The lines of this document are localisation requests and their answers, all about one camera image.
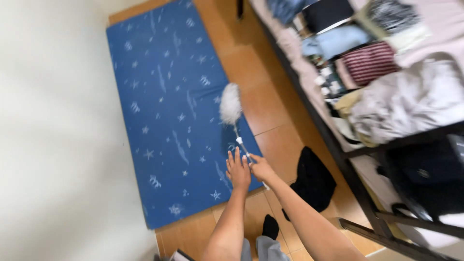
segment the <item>gray pants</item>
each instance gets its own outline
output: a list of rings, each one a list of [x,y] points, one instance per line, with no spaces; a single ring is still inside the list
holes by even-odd
[[[280,250],[280,243],[270,237],[260,235],[256,239],[259,261],[290,261],[286,254]],[[243,239],[242,257],[240,261],[252,261],[251,248],[248,239]]]

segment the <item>orange floor tile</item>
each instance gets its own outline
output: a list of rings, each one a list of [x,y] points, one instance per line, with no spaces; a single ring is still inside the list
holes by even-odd
[[[286,76],[258,19],[248,3],[245,16],[235,19],[233,0],[193,0],[206,30],[231,82],[240,85],[243,110],[256,141],[268,162],[287,183],[296,179],[296,165],[304,146],[310,147],[332,173],[337,188],[329,207],[321,214],[338,227],[337,217],[369,226],[353,193],[338,170],[310,116]],[[110,16],[114,24],[159,7],[166,0],[150,0]],[[177,248],[200,260],[209,235],[225,204],[207,209],[184,220],[156,230],[161,255],[170,256]],[[279,223],[278,241],[292,261],[312,260],[286,221],[282,207],[272,191],[258,189],[245,204],[245,237],[253,246],[261,235],[266,214]],[[363,253],[370,254],[380,245],[346,230],[341,232]]]

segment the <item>white sheet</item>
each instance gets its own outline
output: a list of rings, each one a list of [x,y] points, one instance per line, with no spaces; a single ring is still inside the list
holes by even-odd
[[[359,10],[367,0],[350,0],[353,8]],[[337,131],[324,104],[320,87],[314,83],[317,77],[313,67],[301,56],[301,41],[289,29],[286,29],[277,19],[272,18],[265,0],[250,0],[255,12],[267,25],[269,31],[277,40],[280,48],[286,54],[292,68],[300,76],[300,85],[309,101],[319,115],[332,130],[344,151],[352,148]],[[420,61],[434,52],[447,52],[454,56],[461,68],[464,68],[464,6],[459,0],[403,0],[404,3],[415,4],[416,10],[423,17],[432,36],[418,44],[415,48],[397,55],[397,63],[402,67]],[[358,174],[379,198],[382,206],[391,211],[391,204],[401,202],[390,181],[377,174],[376,162],[369,156],[361,156],[351,160]],[[464,227],[464,214],[445,215],[440,220],[446,224]],[[429,248],[440,248],[459,241],[458,238],[432,232],[421,228],[398,225],[400,229],[414,242]]]

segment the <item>light blue clothing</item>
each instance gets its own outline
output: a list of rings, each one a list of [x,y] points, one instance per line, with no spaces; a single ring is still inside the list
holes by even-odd
[[[266,0],[266,2],[272,16],[285,25],[290,23],[303,8],[314,4],[317,0]]]
[[[302,54],[304,56],[319,54],[328,60],[371,40],[373,40],[372,36],[356,25],[340,26],[304,39]]]
[[[265,235],[256,238],[256,250],[259,261],[290,261],[287,255],[280,250],[279,241]],[[240,261],[252,261],[250,242],[246,238],[243,239]]]

